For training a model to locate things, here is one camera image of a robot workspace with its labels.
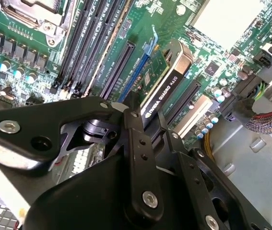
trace green wire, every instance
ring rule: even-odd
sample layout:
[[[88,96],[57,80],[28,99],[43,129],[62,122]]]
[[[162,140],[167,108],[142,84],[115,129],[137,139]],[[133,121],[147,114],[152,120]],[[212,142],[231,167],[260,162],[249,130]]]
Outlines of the green wire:
[[[256,101],[264,95],[265,89],[266,89],[266,85],[263,84],[261,93],[255,98]]]

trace pcie slot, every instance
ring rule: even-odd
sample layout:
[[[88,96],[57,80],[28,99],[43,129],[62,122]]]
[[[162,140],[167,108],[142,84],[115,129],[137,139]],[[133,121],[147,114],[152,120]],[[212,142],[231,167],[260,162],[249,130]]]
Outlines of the pcie slot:
[[[79,41],[79,38],[81,37],[81,34],[82,34],[82,31],[83,31],[83,27],[87,21],[87,18],[88,18],[88,12],[93,4],[93,1],[94,0],[88,0],[85,2],[85,5],[83,7],[83,10],[82,12],[80,13],[80,18],[77,22],[77,25],[76,25],[76,28],[75,28],[75,32],[72,36],[72,40],[69,42],[69,49],[68,49],[68,52],[67,54],[65,55],[65,58],[62,62],[62,65],[61,65],[61,70],[60,70],[60,73],[59,75],[57,76],[57,78],[55,79],[52,87],[51,87],[51,92],[53,94],[56,94],[57,93],[57,90],[58,90],[58,87],[63,83],[64,81],[64,78],[66,76],[66,73],[69,69],[69,65],[71,63],[71,59],[75,53],[75,50],[77,48],[77,45],[78,45],[78,41]]]
[[[113,90],[115,84],[118,81],[119,76],[121,75],[123,69],[126,66],[126,63],[128,62],[129,58],[131,57],[132,52],[134,51],[135,45],[133,43],[131,43],[130,41],[128,41],[118,60],[116,61],[109,77],[108,80],[106,82],[106,85],[103,87],[103,90],[100,94],[100,97],[104,98],[105,100],[108,99],[111,91]]]
[[[112,21],[114,20],[116,13],[122,4],[122,1],[113,1],[111,2],[111,5],[109,6],[110,10],[107,11],[107,16],[105,17],[105,23],[103,24],[103,27],[100,29],[99,35],[97,36],[97,41],[92,45],[92,49],[90,53],[87,55],[86,62],[82,68],[82,71],[80,73],[79,77],[79,83],[77,84],[74,94],[72,97],[80,97],[82,95],[82,88],[85,84],[85,81],[87,77],[90,77],[90,71],[92,69],[95,69],[97,61],[96,57],[99,54],[100,50],[104,45],[107,43],[108,39],[106,37],[108,36],[109,29],[112,25]]]
[[[204,114],[212,106],[213,102],[207,96],[202,95],[194,104],[194,109],[190,110],[179,124],[174,128],[174,132],[180,135],[181,138],[192,129],[193,126],[204,116]]]
[[[175,120],[175,118],[182,112],[184,107],[193,99],[195,94],[199,91],[200,87],[201,84],[198,81],[192,81],[192,83],[182,93],[178,101],[173,105],[171,110],[165,115],[168,125]]]

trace integrated circuit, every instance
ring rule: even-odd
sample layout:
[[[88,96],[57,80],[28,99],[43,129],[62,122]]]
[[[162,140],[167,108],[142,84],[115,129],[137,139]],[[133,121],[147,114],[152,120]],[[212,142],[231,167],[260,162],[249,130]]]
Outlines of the integrated circuit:
[[[219,69],[219,66],[213,62],[209,63],[207,68],[205,69],[205,73],[207,73],[210,76],[213,76],[217,70]]]

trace cable bundle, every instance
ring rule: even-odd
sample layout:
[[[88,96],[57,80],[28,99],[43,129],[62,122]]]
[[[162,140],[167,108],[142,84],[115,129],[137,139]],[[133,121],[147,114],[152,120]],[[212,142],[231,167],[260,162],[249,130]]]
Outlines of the cable bundle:
[[[234,116],[247,129],[260,133],[272,133],[272,112],[266,114],[256,114],[252,111],[254,99],[238,101],[234,105]]]

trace chip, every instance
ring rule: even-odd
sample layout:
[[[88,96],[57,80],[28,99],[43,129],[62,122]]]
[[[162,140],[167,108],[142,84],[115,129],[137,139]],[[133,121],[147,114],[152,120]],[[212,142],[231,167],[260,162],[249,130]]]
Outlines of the chip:
[[[233,51],[232,51],[232,54],[234,56],[238,56],[240,54],[240,51],[238,49],[234,48]]]
[[[208,67],[205,69],[205,73],[207,73],[210,76],[213,76],[217,72],[218,69],[219,69],[219,66],[211,62],[209,63]]]
[[[4,72],[0,72],[0,79],[6,79],[7,74],[5,74]]]
[[[27,97],[27,95],[26,95],[26,94],[21,93],[21,98],[22,98],[22,99],[26,99],[26,97]]]

